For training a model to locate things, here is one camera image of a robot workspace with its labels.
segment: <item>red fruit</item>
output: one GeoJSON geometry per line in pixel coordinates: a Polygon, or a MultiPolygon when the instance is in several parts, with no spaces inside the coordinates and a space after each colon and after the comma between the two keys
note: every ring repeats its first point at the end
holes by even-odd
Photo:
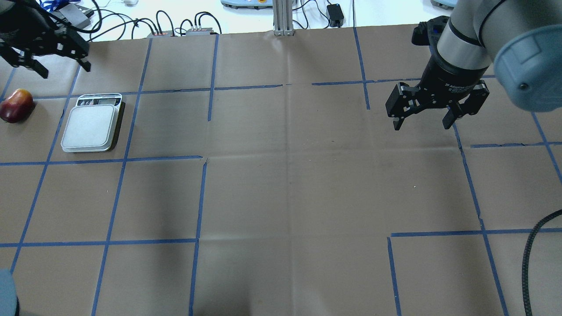
{"type": "Polygon", "coordinates": [[[0,103],[0,118],[8,123],[17,123],[27,119],[34,108],[31,93],[24,89],[17,89],[0,103]]]}

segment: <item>white background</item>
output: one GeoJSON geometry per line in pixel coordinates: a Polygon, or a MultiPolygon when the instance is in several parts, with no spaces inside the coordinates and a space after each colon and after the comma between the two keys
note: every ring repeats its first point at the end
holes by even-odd
{"type": "MultiPolygon", "coordinates": [[[[326,0],[317,0],[320,9],[325,13],[326,0]]],[[[330,0],[332,3],[339,3],[345,15],[344,27],[352,26],[352,0],[330,0]]],[[[148,17],[156,22],[155,14],[158,10],[166,11],[174,22],[174,27],[184,19],[193,21],[193,16],[200,11],[212,13],[220,22],[223,33],[249,33],[273,30],[273,9],[266,8],[261,10],[240,8],[233,9],[224,7],[220,0],[139,0],[134,7],[128,7],[122,0],[97,0],[100,7],[118,13],[124,13],[132,18],[148,17]]],[[[85,7],[93,7],[91,0],[82,0],[78,3],[85,7]]],[[[310,27],[321,29],[327,25],[326,19],[320,15],[316,4],[310,2],[305,6],[310,27]]],[[[431,5],[430,0],[355,0],[356,25],[395,25],[395,24],[417,24],[427,21],[439,15],[450,15],[451,10],[444,10],[431,5]]],[[[162,29],[169,30],[169,22],[164,14],[159,14],[162,29]]],[[[293,19],[305,25],[302,11],[293,13],[293,19]]],[[[109,17],[103,21],[102,31],[107,30],[123,21],[118,17],[109,17]]],[[[216,32],[218,28],[211,17],[204,17],[201,20],[203,27],[212,27],[216,32]]],[[[141,26],[135,30],[135,38],[144,38],[149,33],[148,27],[141,26]]],[[[122,28],[116,29],[96,40],[114,40],[122,32],[122,28]]],[[[131,38],[131,26],[129,25],[123,39],[131,38]]]]}

